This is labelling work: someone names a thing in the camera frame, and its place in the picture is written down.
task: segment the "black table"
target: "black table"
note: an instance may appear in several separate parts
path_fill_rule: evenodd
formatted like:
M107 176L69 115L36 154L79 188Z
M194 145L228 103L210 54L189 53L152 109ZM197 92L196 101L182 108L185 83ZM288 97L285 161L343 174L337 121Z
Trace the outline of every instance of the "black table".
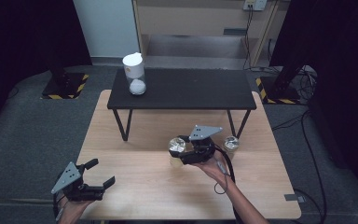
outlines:
M112 109L124 141L128 140L133 109L226 110L234 136L240 138L255 99L242 70L145 69L146 92L133 95L124 69L119 69L107 108ZM129 109L124 131L118 109ZM235 133L230 110L246 110Z

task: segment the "black cable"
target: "black cable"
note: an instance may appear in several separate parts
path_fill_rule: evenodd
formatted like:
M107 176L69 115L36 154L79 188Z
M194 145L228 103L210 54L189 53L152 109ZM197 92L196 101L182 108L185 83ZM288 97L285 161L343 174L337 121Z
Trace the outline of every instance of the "black cable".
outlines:
M218 183L216 183L216 184L214 185L214 192L215 192L216 194L225 194L225 193L227 192L227 189L228 189L227 175L225 175L225 181L226 181L226 187L223 188L223 192L218 192L218 191L217 191L216 187L217 187Z
M271 58L272 58L272 54L271 54L271 41L272 41L272 39L269 39L269 40L268 40L268 62L269 62L269 63L271 62ZM272 66L272 68L273 68L273 70L275 70L277 73L280 73L280 71L279 71L276 67Z
M310 98L314 94L316 81L313 79L313 77L310 75L310 73L308 71L306 71L305 69L303 69L303 74L299 81L299 86L300 86L300 89L297 90L298 94L301 95L301 97L304 100L309 101Z
M62 197L57 201L57 204L60 203L60 201L65 197L65 195L62 195Z
M252 5L249 5L248 6L249 8L249 13L248 13L248 21L247 21L247 24L246 24L246 35L245 35L245 47L246 47L246 59L245 59L245 62L243 63L243 67L242 69L245 68L246 66L246 63L248 62L249 60L249 68L251 68L251 52L250 52L250 46L249 46L249 27L251 26L251 22L252 22L252 18L253 18L253 6Z
M321 174L319 172L319 167L318 167L318 164L316 163L312 147L310 146L310 141L308 140L308 137L307 137L307 135L305 133L304 118L308 113L309 113L309 110L304 112L303 116L301 117L301 127L302 127L302 132L304 134L305 141L307 142L308 149L310 150L310 155L312 156L313 165L315 166L316 174L318 176L319 185L320 185L320 188L321 188L321 193L322 193L322 197L323 197L323 201L324 201L324 214L321 217L321 224L324 224L324 221L325 221L325 219L327 217L327 200L326 200L326 196L325 196L325 192L324 192L324 185L323 185L323 182L322 182Z
M55 183L57 183L57 181L60 179L62 174L57 175L56 181ZM64 198L65 195L63 195L58 201L57 201L57 197L58 197L59 192L56 192L53 194L53 214L54 214L54 218L57 217L57 215L59 214L59 209L58 209L58 205L61 199Z
M298 122L300 122L301 121L301 117L302 117L303 115L299 115L299 116L297 116L297 117L295 117L295 118L293 118L293 119L289 119L289 120L287 120L287 121L285 121L285 122L283 122L283 123L281 123L281 124L278 124L278 125L276 125L276 126L274 126L273 128L271 128L271 130L272 131L275 131L275 130L278 130L278 129L281 129L281 128L289 128L289 127L292 127L293 125L295 125L296 123L298 123ZM288 126L283 126L284 124L287 124L287 123L289 123L289 122L291 122L291 121L293 121L294 120L294 122L292 123L292 124L290 124L290 125L288 125Z
M218 150L219 152L222 153L223 157L226 160L227 166L228 166L228 170L229 170L229 176L231 177L232 182L235 183L235 175L234 175L234 169L232 167L232 163L231 163L231 159L229 158L228 154L225 152L225 150L223 150L220 146L218 146L217 144L214 144L214 149ZM240 215L238 215L237 210L235 210L234 206L232 206L232 210L234 211L234 216L237 219L237 223L239 224L243 224L244 222L242 221Z
M307 196L308 199L310 199L310 200L313 202L313 204L314 204L314 205L316 206L316 208L318 209L319 216L321 217L321 221L322 221L322 216L323 216L323 215L322 215L322 210L321 210L321 207L316 203L316 201L315 201L312 197L310 197L308 193L304 192L304 191L301 190L301 189L293 189L293 190L294 190L294 191L298 191L298 192L300 192L301 194Z
M270 61L270 42L271 42L272 39L269 40L268 42L268 61ZM258 69L261 69L261 71L255 71L255 70L252 70L252 69L255 69L255 68L258 68ZM274 74L274 75L278 75L281 71L279 71L276 67L263 67L263 66L255 66L255 67L252 67L252 66L249 66L248 68L243 68L243 70L250 70L252 72L263 72L263 73L271 73L271 74Z

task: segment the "human arm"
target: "human arm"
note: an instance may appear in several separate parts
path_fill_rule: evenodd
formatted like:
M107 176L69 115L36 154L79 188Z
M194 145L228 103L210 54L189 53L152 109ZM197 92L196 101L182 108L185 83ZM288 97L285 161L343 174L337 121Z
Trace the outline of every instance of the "human arm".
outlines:
M231 200L232 205L241 217L244 223L268 223L267 220L258 212L258 210L249 202L249 200L238 189L237 185L231 178L220 170L217 163L223 163L224 158L221 152L214 153L214 159L210 159L203 163L195 163L194 166L199 167L207 176L214 179L226 191L228 198Z

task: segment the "yellow black hazard tape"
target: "yellow black hazard tape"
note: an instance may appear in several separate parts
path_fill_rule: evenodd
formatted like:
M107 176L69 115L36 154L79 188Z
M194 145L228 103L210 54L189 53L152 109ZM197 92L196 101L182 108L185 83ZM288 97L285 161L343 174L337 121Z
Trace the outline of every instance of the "yellow black hazard tape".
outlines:
M273 105L299 105L299 100L293 99L269 99L267 96L266 90L264 89L263 83L260 78L255 80L258 89L260 90L261 100L264 104L273 104Z
M52 99L52 100L61 100L61 99L76 99L80 93L83 91L84 85L86 84L89 75L84 75L79 83L77 91L74 94L49 94L49 95L42 95L41 99Z

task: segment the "table leg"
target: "table leg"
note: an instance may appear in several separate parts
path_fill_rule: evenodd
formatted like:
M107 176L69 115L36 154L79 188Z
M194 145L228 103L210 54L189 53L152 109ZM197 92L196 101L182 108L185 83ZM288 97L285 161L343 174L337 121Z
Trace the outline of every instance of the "table leg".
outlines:
M121 119L120 119L120 116L118 115L117 110L113 109L113 113L115 114L117 125L118 125L118 128L120 129L120 132L121 132L121 137L123 138L123 141L127 142L129 140L129 134L130 134L132 109L130 109L130 112L129 112L129 117L128 117L128 120L127 120L127 128L126 128L125 132L124 132L123 124L121 123Z
M228 120L229 120L229 125L230 125L230 127L231 127L231 132L232 132L232 135L233 135L233 136L236 136L237 138L240 138L241 133L242 133L242 130L243 130L243 127L245 126L246 120L249 118L250 113L251 113L251 110L247 110L247 111L246 111L246 114L245 114L245 116L243 117L243 120L242 120L240 129L238 130L238 133L235 134L235 128L234 128L234 123L233 123L233 121L232 121L231 112L230 112L230 110L227 111Z
M250 115L250 114L251 114L251 110L246 110L246 114L245 114L245 116L243 117L243 120L242 120L240 129L238 130L238 133L237 133L237 138L238 138L238 139L239 139L240 136L241 136L243 127L245 126L246 120L249 118L249 115Z

